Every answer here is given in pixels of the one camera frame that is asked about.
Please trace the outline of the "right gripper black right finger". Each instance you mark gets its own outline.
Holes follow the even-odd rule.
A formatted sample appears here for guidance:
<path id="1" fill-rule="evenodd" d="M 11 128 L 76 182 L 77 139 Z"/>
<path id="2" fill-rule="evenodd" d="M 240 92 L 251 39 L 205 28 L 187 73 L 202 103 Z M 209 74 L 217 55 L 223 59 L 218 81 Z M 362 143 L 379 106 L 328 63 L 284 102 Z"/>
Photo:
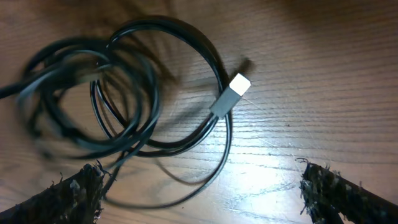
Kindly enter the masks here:
<path id="1" fill-rule="evenodd" d="M 300 181 L 303 212 L 313 223 L 397 223 L 397 205 L 361 185 L 356 185 L 328 166 L 297 158 L 306 169 Z"/>

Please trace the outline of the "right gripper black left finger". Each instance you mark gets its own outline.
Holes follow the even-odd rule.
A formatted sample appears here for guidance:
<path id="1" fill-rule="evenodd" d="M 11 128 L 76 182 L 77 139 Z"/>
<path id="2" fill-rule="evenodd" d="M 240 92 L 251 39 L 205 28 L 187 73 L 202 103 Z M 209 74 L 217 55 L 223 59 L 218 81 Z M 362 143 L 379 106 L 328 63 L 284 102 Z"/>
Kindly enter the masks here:
<path id="1" fill-rule="evenodd" d="M 60 179 L 43 192 L 1 212 L 1 224 L 92 224 L 103 211 L 101 164 L 86 164 L 75 175 Z"/>

